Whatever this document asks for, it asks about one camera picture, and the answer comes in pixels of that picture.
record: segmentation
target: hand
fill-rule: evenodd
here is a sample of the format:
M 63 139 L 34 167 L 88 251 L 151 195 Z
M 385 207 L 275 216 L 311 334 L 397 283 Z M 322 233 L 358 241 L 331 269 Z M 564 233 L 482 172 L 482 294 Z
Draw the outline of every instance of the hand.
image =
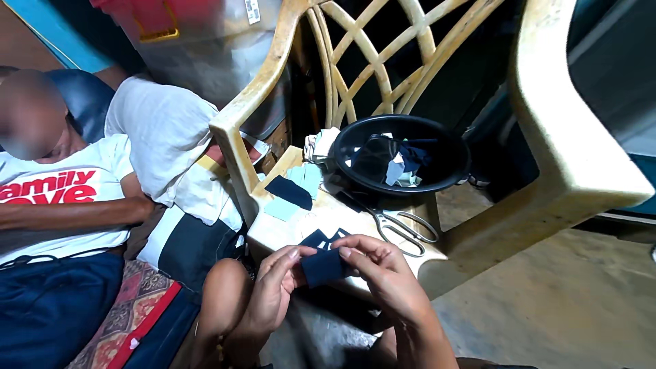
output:
M 298 262 L 315 253 L 316 249 L 306 246 L 285 246 L 262 261 L 243 318 L 252 329 L 271 334 L 280 326 L 287 314 L 289 295 L 306 284 Z
M 339 248 L 342 259 L 367 281 L 371 294 L 390 317 L 414 327 L 437 319 L 398 247 L 363 234 L 341 238 L 331 247 Z

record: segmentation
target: white t-shirt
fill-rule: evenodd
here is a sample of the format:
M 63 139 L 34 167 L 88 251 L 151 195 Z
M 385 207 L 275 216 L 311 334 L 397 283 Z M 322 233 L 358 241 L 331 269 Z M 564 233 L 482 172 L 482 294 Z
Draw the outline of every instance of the white t-shirt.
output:
M 121 179 L 133 172 L 129 157 L 127 135 L 100 139 L 52 164 L 27 162 L 0 152 L 0 204 L 72 204 L 124 198 Z M 118 246 L 128 235 L 127 227 L 0 231 L 0 263 L 21 255 L 65 257 L 81 251 Z

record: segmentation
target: yellow handle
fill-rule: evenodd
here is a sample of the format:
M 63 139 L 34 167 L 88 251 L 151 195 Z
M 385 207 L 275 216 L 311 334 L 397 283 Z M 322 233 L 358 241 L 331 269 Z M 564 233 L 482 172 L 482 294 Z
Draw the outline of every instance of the yellow handle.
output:
M 178 30 L 178 21 L 175 19 L 175 14 L 173 14 L 173 11 L 169 7 L 169 5 L 166 4 L 166 1 L 162 1 L 162 5 L 164 5 L 167 12 L 169 13 L 169 16 L 171 16 L 171 20 L 173 21 L 173 27 L 163 31 L 146 34 L 143 25 L 141 24 L 141 22 L 139 22 L 138 19 L 136 19 L 136 17 L 133 14 L 134 21 L 136 22 L 136 25 L 139 26 L 139 30 L 141 30 L 141 34 L 139 35 L 139 42 L 141 43 L 159 42 L 168 39 L 176 39 L 180 37 L 180 30 Z

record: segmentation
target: leg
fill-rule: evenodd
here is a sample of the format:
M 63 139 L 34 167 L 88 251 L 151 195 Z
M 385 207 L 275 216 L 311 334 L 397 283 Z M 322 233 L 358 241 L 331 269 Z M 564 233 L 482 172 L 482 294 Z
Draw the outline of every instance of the leg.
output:
M 369 351 L 372 368 L 396 368 L 396 334 L 394 327 L 383 331 L 382 336 L 374 342 Z
M 372 368 L 396 368 L 396 334 L 394 327 L 383 331 L 382 336 L 371 346 Z M 460 369 L 482 369 L 485 365 L 494 364 L 479 358 L 456 358 Z
M 192 353 L 195 368 L 214 351 L 220 336 L 230 333 L 246 309 L 253 283 L 234 259 L 221 259 L 207 274 Z

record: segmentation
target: scissors handle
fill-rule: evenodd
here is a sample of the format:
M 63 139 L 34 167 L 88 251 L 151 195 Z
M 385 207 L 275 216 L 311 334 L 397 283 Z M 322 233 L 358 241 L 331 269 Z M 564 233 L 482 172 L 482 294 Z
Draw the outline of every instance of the scissors handle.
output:
M 433 234 L 435 239 L 431 240 L 431 239 L 428 239 L 428 238 L 424 237 L 423 235 L 419 234 L 418 232 L 416 232 L 412 228 L 408 227 L 405 223 L 401 222 L 399 219 L 397 219 L 397 218 L 395 218 L 391 215 L 387 215 L 385 213 L 379 213 L 379 214 L 376 214 L 374 216 L 374 218 L 376 219 L 376 226 L 378 228 L 378 232 L 382 236 L 383 240 L 385 240 L 386 242 L 389 242 L 389 239 L 387 239 L 387 237 L 385 236 L 385 234 L 383 233 L 382 230 L 384 228 L 387 228 L 387 229 L 391 230 L 392 232 L 398 234 L 399 236 L 403 237 L 407 241 L 412 242 L 416 247 L 419 248 L 419 254 L 409 253 L 409 252 L 403 251 L 403 250 L 401 250 L 401 252 L 403 252 L 404 254 L 406 254 L 408 256 L 411 256 L 411 257 L 422 257 L 426 253 L 426 248 L 417 239 L 433 244 L 433 243 L 438 241 L 438 233 L 435 231 L 435 229 L 433 227 L 431 227 L 430 224 L 428 224 L 428 222 L 426 222 L 424 219 L 421 219 L 420 217 L 417 217 L 414 214 L 408 213 L 406 211 L 399 211 L 398 215 L 410 218 L 410 219 L 418 222 L 419 224 L 423 225 L 424 227 L 426 227 Z M 392 225 L 382 225 L 382 221 L 384 221 L 384 220 L 388 220 L 388 221 L 394 223 L 395 225 L 401 227 L 407 233 L 402 232 L 400 229 L 398 229 L 398 228 L 396 228 Z
M 415 214 L 408 213 L 407 211 L 399 211 L 398 213 L 396 213 L 396 215 L 406 217 L 406 218 L 410 218 L 410 219 L 414 220 L 415 222 L 421 224 L 422 226 L 424 226 L 424 228 L 426 228 L 430 231 L 430 233 L 433 235 L 434 239 L 431 240 L 429 238 L 426 238 L 421 233 L 416 232 L 414 229 L 408 227 L 405 223 L 399 221 L 398 219 L 394 219 L 394 217 L 386 215 L 387 219 L 394 222 L 394 224 L 399 225 L 401 228 L 406 230 L 409 234 L 412 234 L 413 237 L 418 238 L 418 239 L 422 240 L 423 242 L 427 242 L 429 244 L 435 244 L 440 239 L 440 237 L 438 236 L 438 233 L 435 231 L 435 228 L 433 228 L 433 226 L 430 225 L 423 218 L 417 217 Z

